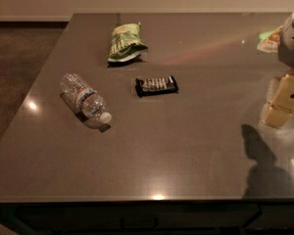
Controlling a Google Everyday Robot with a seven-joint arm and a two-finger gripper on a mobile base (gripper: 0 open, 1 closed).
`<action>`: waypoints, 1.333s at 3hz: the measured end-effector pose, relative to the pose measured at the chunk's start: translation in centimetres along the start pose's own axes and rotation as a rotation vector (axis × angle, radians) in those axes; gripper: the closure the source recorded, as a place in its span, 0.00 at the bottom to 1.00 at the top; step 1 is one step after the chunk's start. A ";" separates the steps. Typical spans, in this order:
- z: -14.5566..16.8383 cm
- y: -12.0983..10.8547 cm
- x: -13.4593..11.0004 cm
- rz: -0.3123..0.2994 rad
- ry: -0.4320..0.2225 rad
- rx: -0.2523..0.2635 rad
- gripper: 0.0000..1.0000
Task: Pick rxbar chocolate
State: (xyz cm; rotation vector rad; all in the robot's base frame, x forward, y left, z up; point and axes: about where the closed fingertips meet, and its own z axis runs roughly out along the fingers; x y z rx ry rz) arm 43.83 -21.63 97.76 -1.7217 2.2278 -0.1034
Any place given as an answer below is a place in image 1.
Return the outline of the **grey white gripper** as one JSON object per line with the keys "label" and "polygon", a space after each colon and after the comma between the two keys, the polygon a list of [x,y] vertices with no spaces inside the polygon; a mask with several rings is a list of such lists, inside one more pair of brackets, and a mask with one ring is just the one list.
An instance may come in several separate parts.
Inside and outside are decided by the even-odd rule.
{"label": "grey white gripper", "polygon": [[[294,11],[284,22],[278,44],[278,59],[294,68]],[[269,82],[267,102],[261,122],[274,128],[282,127],[294,115],[294,70]]]}

